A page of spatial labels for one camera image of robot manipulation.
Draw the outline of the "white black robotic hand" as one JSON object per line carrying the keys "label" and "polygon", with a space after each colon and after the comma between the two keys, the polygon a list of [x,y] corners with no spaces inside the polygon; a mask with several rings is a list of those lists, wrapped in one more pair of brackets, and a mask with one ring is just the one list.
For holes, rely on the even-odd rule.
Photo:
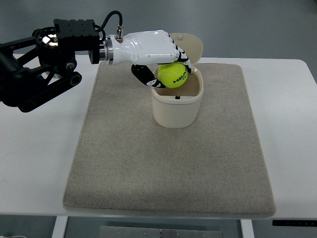
{"label": "white black robotic hand", "polygon": [[133,75],[144,85],[155,88],[166,88],[167,83],[155,77],[149,65],[175,62],[184,65],[182,77],[176,82],[183,81],[185,75],[191,72],[189,57],[163,30],[129,33],[121,39],[116,35],[106,36],[100,43],[99,60],[105,60],[109,65],[128,61],[132,63]]}

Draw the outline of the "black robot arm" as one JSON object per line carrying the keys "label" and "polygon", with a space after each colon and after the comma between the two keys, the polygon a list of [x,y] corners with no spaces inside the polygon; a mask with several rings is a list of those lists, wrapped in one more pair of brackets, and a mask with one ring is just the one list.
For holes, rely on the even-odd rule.
{"label": "black robot arm", "polygon": [[123,18],[111,11],[98,26],[94,20],[55,19],[54,25],[37,29],[32,36],[0,46],[0,100],[27,113],[78,85],[76,52],[88,51],[92,64],[102,60],[104,28],[118,15],[117,36],[122,38]]}

